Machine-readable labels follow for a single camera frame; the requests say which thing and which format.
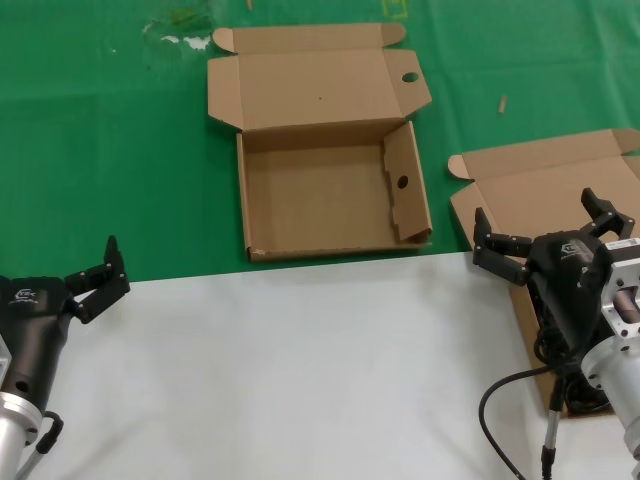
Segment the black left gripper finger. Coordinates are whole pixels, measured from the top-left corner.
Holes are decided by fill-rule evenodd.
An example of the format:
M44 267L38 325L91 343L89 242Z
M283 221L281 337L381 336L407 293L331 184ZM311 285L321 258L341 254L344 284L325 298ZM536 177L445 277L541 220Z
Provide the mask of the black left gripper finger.
M73 315L83 324L91 323L129 293L130 283L116 237L109 236L102 264L71 274L64 283L73 297L88 293L71 305Z

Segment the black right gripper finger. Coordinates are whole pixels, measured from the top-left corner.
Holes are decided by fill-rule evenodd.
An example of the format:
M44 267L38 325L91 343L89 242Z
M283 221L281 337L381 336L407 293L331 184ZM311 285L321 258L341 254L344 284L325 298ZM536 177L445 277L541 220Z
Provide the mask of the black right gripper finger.
M629 239L633 231L633 219L620 213L613 204L595 195L591 188L581 194L581 203L591 220L580 231L595 238L613 232L619 239Z
M494 233L481 207L475 210L473 263L514 285L524 286L530 271L516 258L527 260L532 239Z

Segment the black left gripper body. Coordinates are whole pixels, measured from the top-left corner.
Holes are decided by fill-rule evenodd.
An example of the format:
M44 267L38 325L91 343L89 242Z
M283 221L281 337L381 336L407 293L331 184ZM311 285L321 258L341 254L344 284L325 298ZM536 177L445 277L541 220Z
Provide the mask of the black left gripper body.
M68 338L71 300L60 278L1 279L1 337L11 354L3 392L47 406Z

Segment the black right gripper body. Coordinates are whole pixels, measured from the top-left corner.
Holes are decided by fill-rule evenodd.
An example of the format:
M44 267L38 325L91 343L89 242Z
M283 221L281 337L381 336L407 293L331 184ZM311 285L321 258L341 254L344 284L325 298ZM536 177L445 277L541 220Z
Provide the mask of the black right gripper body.
M601 329L604 274L594 260L602 242L580 231L533 241L527 283L540 326L555 327L568 350L588 351Z

